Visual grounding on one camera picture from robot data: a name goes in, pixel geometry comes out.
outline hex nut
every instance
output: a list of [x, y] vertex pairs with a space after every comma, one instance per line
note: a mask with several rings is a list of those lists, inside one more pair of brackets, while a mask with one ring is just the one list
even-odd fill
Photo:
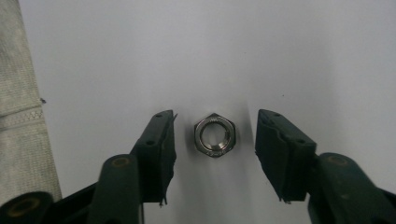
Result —
[[[225, 130], [224, 139], [217, 145], [210, 145], [203, 141], [202, 134], [205, 128], [210, 124], [219, 124]], [[220, 157], [231, 151], [236, 144], [235, 125], [228, 119], [218, 115], [211, 114], [207, 118], [199, 121], [194, 125], [194, 142], [195, 147], [209, 157]]]

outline metal nut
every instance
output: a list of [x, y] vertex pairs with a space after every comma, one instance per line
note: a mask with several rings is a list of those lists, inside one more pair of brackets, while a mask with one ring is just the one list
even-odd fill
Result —
[[[217, 145], [210, 145], [202, 139], [204, 129], [210, 124], [219, 124], [225, 130], [224, 139]], [[196, 148], [210, 157], [220, 157], [229, 152], [236, 143], [235, 125], [228, 119], [211, 114], [194, 125], [194, 141]]]

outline metal ring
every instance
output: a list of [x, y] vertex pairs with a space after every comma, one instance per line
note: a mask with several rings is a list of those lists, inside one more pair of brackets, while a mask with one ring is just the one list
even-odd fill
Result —
[[[211, 124], [219, 124], [225, 130], [224, 139], [217, 145], [210, 145], [203, 140], [205, 128]], [[233, 149], [235, 145], [235, 126], [232, 122], [224, 117], [212, 114], [201, 120], [195, 125], [194, 133], [195, 146], [197, 149], [210, 157], [220, 157]]]

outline white table surface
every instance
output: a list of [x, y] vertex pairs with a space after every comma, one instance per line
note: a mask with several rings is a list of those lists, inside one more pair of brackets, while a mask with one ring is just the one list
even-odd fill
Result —
[[[21, 0], [64, 196], [127, 153], [152, 115], [178, 113], [169, 204], [146, 223], [308, 223], [254, 154], [274, 110], [396, 192], [396, 2]], [[216, 112], [240, 140], [212, 159], [192, 126]]]

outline beige fabric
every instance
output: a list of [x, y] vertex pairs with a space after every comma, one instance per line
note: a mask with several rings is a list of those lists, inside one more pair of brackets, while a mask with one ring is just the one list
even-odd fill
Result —
[[0, 204], [29, 191], [61, 198], [18, 1], [0, 1]]

